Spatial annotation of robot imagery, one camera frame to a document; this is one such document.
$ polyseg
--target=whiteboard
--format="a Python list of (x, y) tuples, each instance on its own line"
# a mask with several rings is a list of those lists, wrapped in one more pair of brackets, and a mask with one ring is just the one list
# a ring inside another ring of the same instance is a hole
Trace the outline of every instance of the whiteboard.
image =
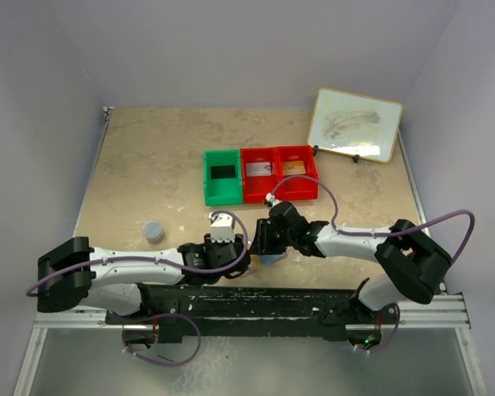
[(403, 106), (395, 101), (321, 88), (308, 144), (319, 149), (387, 163)]

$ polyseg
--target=white container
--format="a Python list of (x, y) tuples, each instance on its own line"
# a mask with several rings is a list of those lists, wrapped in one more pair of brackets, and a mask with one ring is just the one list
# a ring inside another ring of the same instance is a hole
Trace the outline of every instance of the white container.
[(148, 243), (156, 244), (160, 243), (165, 236), (165, 231), (163, 226), (159, 221), (149, 220), (141, 228), (141, 232)]

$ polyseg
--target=wooden table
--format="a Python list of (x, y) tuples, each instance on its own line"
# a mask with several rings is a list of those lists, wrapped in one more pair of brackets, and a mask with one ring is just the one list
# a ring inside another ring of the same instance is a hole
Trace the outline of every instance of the wooden table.
[[(305, 144), (311, 116), (311, 111), (295, 110), (116, 108), (76, 234), (90, 237), (93, 246), (130, 251), (202, 242), (209, 232), (207, 216), (216, 209), (205, 206), (203, 152)], [(338, 199), (339, 224), (385, 226), (399, 218), (417, 222), (398, 144), (387, 164), (355, 164), (349, 157), (325, 152), (318, 153), (316, 163), (320, 180)], [(323, 190), (315, 202), (295, 204), (308, 220), (332, 217), (332, 202)], [(240, 216), (251, 235), (256, 220), (267, 217), (263, 205), (226, 208)], [(166, 229), (159, 245), (148, 244), (141, 234), (149, 219), (161, 221)], [(290, 250), (284, 260), (218, 285), (353, 289), (381, 272), (370, 262), (302, 257)]]

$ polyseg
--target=plastic bin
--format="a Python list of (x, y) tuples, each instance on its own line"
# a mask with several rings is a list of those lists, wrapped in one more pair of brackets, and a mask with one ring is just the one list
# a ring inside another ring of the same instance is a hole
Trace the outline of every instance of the plastic bin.
[[(279, 181), (295, 174), (318, 179), (310, 146), (280, 146), (276, 149), (281, 169)], [(298, 177), (282, 185), (276, 193), (279, 200), (315, 200), (317, 196), (318, 184)]]
[(242, 204), (242, 172), (240, 150), (204, 152), (205, 204)]
[(281, 162), (277, 149), (241, 148), (242, 184), (244, 204), (264, 202), (281, 176)]

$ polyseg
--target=wall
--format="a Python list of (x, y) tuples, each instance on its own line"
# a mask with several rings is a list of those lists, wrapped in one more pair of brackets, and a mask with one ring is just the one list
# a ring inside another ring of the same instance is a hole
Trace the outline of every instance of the wall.
[(12, 394), (38, 256), (69, 238), (101, 137), (99, 101), (46, 0), (0, 1), (0, 396)]
[(320, 87), (402, 101), (458, 0), (52, 0), (103, 103), (311, 107)]
[[(463, 0), (406, 100), (403, 136), (428, 218), (460, 207), (475, 233), (446, 278), (464, 291), (495, 395), (495, 0)], [(433, 235), (451, 251), (465, 220)]]

